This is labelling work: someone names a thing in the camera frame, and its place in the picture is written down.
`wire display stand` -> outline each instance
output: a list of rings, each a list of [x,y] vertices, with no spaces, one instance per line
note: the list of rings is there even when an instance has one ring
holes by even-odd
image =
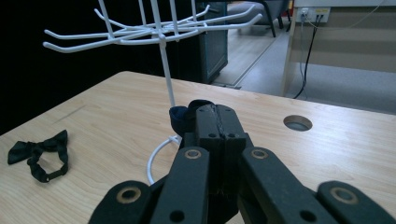
[[[262,14],[256,15],[253,19],[246,23],[241,24],[225,24],[225,25],[215,25],[214,23],[228,21],[236,18],[242,18],[248,15],[254,6],[250,7],[247,11],[231,16],[224,16],[209,20],[200,20],[198,18],[203,17],[210,9],[210,5],[206,6],[205,10],[196,13],[195,10],[195,0],[191,0],[191,11],[192,15],[183,20],[177,20],[176,4],[175,0],[169,0],[171,8],[171,21],[161,21],[160,11],[158,8],[157,0],[150,0],[151,9],[154,17],[154,23],[146,22],[146,15],[143,6],[143,0],[138,0],[140,16],[142,19],[142,25],[129,26],[117,21],[111,20],[106,11],[106,6],[103,0],[98,0],[101,8],[101,12],[95,9],[94,12],[97,16],[103,20],[106,24],[106,33],[97,34],[85,34],[85,35],[57,35],[50,30],[45,30],[45,34],[52,37],[62,39],[62,40],[76,40],[76,39],[100,39],[92,41],[91,43],[77,45],[74,47],[59,47],[57,45],[51,44],[50,42],[44,42],[43,46],[48,49],[53,49],[61,53],[73,53],[78,51],[83,51],[87,49],[100,48],[103,46],[117,44],[117,45],[149,45],[158,44],[160,46],[161,57],[163,61],[163,72],[165,75],[169,101],[171,106],[175,106],[175,96],[172,88],[171,74],[169,70],[168,59],[166,55],[166,43],[171,41],[179,41],[184,38],[189,38],[203,32],[207,31],[218,31],[218,30],[229,30],[229,29],[241,29],[248,27],[256,23],[262,18]],[[151,163],[158,153],[158,151],[170,142],[179,143],[180,136],[170,136],[162,144],[160,144],[151,154],[148,160],[148,180],[150,184],[154,181],[151,177]]]

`gray floor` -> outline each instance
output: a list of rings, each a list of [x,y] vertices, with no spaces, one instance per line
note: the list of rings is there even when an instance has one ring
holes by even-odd
[[[277,33],[276,41],[236,86],[242,91],[279,96],[288,41],[286,29]],[[316,64],[309,64],[307,71],[299,100],[396,115],[396,73]],[[302,77],[296,76],[286,97],[293,98],[301,86]]]

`black cable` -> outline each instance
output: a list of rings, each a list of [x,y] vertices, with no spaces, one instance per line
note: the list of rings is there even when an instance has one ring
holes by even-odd
[[[311,49],[312,49],[312,45],[314,44],[315,34],[317,33],[317,30],[318,30],[318,27],[319,27],[319,24],[320,24],[320,21],[322,18],[323,18],[323,15],[320,15],[320,16],[317,16],[317,19],[315,20],[315,26],[314,26],[314,31],[312,34],[311,44],[309,46],[308,55],[306,57],[306,62],[305,62],[303,86],[300,88],[300,91],[293,97],[293,99],[297,99],[297,97],[299,97],[300,94],[304,91],[304,88],[306,85],[306,71],[308,70],[309,57],[311,56]]]

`wooden table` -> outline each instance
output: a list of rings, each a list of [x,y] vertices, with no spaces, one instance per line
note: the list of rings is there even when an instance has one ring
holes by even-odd
[[[395,116],[180,80],[173,86],[177,105],[206,99],[233,108],[254,145],[274,151],[305,186],[347,182],[396,217]],[[148,184],[149,155],[175,135],[169,107],[164,78],[122,72],[0,136],[0,223],[87,223],[115,185]],[[312,129],[287,128],[289,115],[310,119]],[[66,175],[43,184],[26,161],[7,164],[17,141],[41,142],[62,130],[69,133]],[[156,157],[155,179],[168,173],[176,152],[168,145]],[[62,163],[44,153],[40,164],[50,172]]]

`electrical socket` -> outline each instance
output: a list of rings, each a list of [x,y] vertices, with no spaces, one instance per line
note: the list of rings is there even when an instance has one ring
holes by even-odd
[[[330,7],[299,7],[297,10],[296,21],[301,22],[302,17],[306,17],[304,18],[305,20],[309,20],[311,23],[314,23],[317,16],[323,16],[320,22],[327,22],[330,15],[330,9]]]

